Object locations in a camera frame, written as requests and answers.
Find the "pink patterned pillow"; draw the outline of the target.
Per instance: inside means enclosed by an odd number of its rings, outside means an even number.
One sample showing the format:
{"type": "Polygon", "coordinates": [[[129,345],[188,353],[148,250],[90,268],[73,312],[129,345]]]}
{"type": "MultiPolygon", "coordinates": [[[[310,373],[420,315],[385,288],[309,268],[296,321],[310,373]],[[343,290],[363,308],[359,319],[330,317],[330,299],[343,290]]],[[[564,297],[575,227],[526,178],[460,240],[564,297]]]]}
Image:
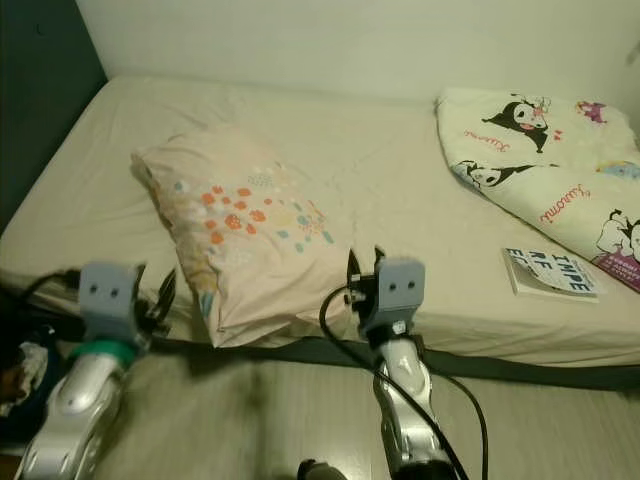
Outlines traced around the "pink patterned pillow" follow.
{"type": "Polygon", "coordinates": [[[219,124],[131,160],[215,346],[348,314],[340,288],[355,230],[261,137],[219,124]]]}

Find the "grey robot right leg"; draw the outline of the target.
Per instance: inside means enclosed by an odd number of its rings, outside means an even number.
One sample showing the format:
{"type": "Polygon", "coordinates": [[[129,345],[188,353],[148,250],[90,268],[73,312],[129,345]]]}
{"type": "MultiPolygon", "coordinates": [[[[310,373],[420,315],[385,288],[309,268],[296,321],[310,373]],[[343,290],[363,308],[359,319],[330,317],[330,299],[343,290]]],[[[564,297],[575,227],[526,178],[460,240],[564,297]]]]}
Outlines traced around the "grey robot right leg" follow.
{"type": "Polygon", "coordinates": [[[349,480],[339,468],[317,460],[303,460],[298,465],[296,480],[349,480]]]}

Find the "dark teal bed frame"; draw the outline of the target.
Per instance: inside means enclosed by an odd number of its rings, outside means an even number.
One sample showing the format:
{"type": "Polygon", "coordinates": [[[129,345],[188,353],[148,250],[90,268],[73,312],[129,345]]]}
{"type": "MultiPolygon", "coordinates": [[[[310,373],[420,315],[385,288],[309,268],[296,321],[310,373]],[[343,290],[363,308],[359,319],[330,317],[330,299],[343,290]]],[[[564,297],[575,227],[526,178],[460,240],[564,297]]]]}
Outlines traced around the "dark teal bed frame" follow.
{"type": "MultiPolygon", "coordinates": [[[[81,319],[77,314],[63,314],[37,306],[35,300],[22,297],[18,285],[5,285],[1,289],[1,325],[3,337],[15,335],[17,330],[31,326],[49,325],[56,339],[78,340],[83,334],[81,319]]],[[[312,364],[357,369],[351,358],[339,352],[324,337],[305,337],[283,347],[233,347],[218,348],[210,344],[189,340],[157,339],[156,351],[163,355],[179,355],[188,358],[189,371],[204,375],[234,361],[284,361],[296,364],[312,364]]],[[[451,355],[451,353],[422,352],[424,361],[436,374],[451,378],[474,378],[493,381],[513,381],[588,390],[614,390],[628,396],[640,396],[640,365],[611,367],[544,367],[500,360],[451,355]]]]}

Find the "dark blue trash bin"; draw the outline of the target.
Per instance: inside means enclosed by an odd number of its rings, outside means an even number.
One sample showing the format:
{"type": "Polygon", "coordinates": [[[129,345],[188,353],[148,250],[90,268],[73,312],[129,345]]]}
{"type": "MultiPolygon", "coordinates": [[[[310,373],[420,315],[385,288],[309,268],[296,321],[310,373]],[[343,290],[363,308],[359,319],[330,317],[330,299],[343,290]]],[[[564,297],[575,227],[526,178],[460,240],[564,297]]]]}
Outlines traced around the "dark blue trash bin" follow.
{"type": "Polygon", "coordinates": [[[67,361],[58,348],[54,329],[50,326],[37,326],[26,334],[15,338],[13,346],[3,349],[1,362],[1,403],[0,403],[0,443],[1,447],[17,447],[29,442],[35,436],[49,411],[52,390],[58,385],[67,370],[67,361]],[[15,387],[12,374],[18,362],[19,344],[33,342],[50,348],[51,364],[45,372],[40,385],[33,390],[15,387]]]}

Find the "white crumpled paper rubbish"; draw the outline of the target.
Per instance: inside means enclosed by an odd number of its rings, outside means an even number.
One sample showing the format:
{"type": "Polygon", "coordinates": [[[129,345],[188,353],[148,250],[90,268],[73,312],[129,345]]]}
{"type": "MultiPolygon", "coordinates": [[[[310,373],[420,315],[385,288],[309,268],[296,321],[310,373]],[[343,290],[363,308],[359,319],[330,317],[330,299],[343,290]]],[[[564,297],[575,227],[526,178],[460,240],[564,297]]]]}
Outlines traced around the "white crumpled paper rubbish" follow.
{"type": "Polygon", "coordinates": [[[27,392],[35,389],[44,379],[50,364],[50,348],[33,342],[19,344],[18,362],[12,369],[15,387],[27,392]]]}

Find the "white book with black letters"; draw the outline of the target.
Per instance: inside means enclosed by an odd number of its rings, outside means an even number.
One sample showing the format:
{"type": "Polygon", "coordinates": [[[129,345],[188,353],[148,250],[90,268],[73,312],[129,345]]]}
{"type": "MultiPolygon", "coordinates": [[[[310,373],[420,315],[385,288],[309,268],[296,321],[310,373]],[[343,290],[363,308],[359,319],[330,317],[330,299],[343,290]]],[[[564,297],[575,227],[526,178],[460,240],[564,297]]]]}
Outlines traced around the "white book with black letters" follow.
{"type": "Polygon", "coordinates": [[[577,259],[559,253],[503,248],[513,293],[548,300],[598,303],[602,289],[577,259]]]}

